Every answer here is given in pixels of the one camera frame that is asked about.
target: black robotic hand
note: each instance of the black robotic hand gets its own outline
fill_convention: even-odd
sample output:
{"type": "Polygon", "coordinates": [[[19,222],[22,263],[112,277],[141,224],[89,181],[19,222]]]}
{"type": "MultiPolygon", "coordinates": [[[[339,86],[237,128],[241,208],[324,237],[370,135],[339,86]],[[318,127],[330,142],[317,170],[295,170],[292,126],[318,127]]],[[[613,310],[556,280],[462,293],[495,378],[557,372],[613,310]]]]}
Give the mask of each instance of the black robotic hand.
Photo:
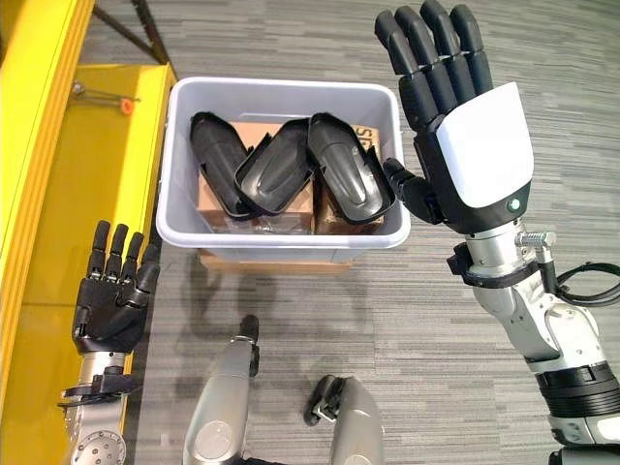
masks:
{"type": "Polygon", "coordinates": [[[527,206],[533,155],[518,91],[514,83],[493,89],[480,30],[465,5],[448,14],[426,0],[420,14],[401,7],[375,21],[402,76],[402,107],[417,133],[424,177],[393,159],[384,168],[396,196],[423,221],[459,233],[487,231],[527,206]]]}
{"type": "Polygon", "coordinates": [[[134,232],[123,263],[127,231],[127,226],[118,225],[106,261],[109,223],[102,220],[97,225],[74,315],[73,339],[80,354],[129,354],[142,337],[160,268],[153,244],[146,247],[138,268],[143,240],[139,232],[134,232]]]}

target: black cable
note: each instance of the black cable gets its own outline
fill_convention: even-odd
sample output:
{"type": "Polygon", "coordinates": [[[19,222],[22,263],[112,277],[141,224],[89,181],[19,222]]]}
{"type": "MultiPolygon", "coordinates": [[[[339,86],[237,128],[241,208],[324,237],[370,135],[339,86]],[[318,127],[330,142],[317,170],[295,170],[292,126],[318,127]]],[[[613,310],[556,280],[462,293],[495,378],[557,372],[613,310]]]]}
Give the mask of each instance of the black cable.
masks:
{"type": "Polygon", "coordinates": [[[620,283],[598,294],[570,294],[569,288],[567,286],[563,286],[563,284],[569,279],[571,279],[573,276],[575,276],[577,273],[582,273],[586,271],[599,271],[601,273],[607,273],[620,277],[620,266],[616,264],[588,262],[559,275],[557,277],[558,287],[555,295],[571,305],[577,305],[582,307],[606,307],[607,305],[612,305],[616,302],[620,302],[620,283]]]}

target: gray carpet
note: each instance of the gray carpet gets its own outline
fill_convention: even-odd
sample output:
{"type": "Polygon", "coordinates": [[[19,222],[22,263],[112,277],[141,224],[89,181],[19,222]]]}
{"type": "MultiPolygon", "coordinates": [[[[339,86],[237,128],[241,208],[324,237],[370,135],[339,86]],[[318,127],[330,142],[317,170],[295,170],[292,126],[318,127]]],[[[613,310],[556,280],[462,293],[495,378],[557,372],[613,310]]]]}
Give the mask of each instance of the gray carpet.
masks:
{"type": "MultiPolygon", "coordinates": [[[[151,0],[180,76],[377,82],[396,90],[375,40],[378,1],[151,0]]],[[[449,1],[445,6],[451,7],[449,1]]],[[[100,5],[140,31],[129,2],[100,5]]],[[[617,0],[472,0],[496,83],[516,80],[536,155],[530,230],[557,231],[560,270],[620,262],[617,0]]],[[[148,62],[93,19],[82,62],[148,62]]],[[[407,128],[404,118],[402,127],[407,128]]],[[[412,133],[405,131],[408,165],[412,133]]],[[[165,246],[140,398],[126,434],[135,464],[178,464],[212,360],[243,315],[261,319],[247,454],[327,463],[331,426],[300,409],[325,374],[357,374],[383,415],[392,464],[546,464],[557,450],[536,383],[502,328],[450,275],[459,237],[414,220],[402,246],[367,253],[340,277],[207,272],[165,246]]],[[[594,292],[611,280],[585,279],[594,292]]],[[[595,311],[620,371],[620,305],[595,311]]]]}

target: plastic storage bin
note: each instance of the plastic storage bin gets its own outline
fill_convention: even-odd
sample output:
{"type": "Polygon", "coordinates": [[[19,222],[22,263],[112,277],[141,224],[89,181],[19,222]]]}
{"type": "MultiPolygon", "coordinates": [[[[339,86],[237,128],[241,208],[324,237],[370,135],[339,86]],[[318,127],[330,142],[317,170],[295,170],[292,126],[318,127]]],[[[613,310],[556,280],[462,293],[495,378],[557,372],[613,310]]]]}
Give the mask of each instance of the plastic storage bin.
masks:
{"type": "Polygon", "coordinates": [[[403,242],[409,212],[396,204],[372,235],[283,235],[215,233],[196,209],[198,163],[192,153],[190,118],[212,111],[229,121],[283,123],[328,111],[349,124],[379,128],[381,156],[403,161],[398,105],[376,84],[225,77],[188,77],[170,95],[162,161],[157,230],[177,247],[207,249],[235,262],[346,262],[366,249],[403,242]]]}

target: yellow metal beam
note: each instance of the yellow metal beam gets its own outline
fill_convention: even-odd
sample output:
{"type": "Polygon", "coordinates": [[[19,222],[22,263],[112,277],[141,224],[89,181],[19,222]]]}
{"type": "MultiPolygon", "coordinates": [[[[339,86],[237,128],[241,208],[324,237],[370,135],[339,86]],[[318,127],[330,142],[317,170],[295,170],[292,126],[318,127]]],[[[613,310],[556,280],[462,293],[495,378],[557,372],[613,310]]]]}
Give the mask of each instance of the yellow metal beam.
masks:
{"type": "Polygon", "coordinates": [[[49,167],[93,4],[3,0],[0,6],[6,48],[0,68],[0,415],[49,167]]]}
{"type": "Polygon", "coordinates": [[[106,219],[148,237],[151,225],[170,66],[79,66],[76,79],[140,101],[131,115],[67,106],[16,328],[0,463],[59,463],[67,438],[55,404],[78,379],[71,321],[95,226],[106,219]]]}

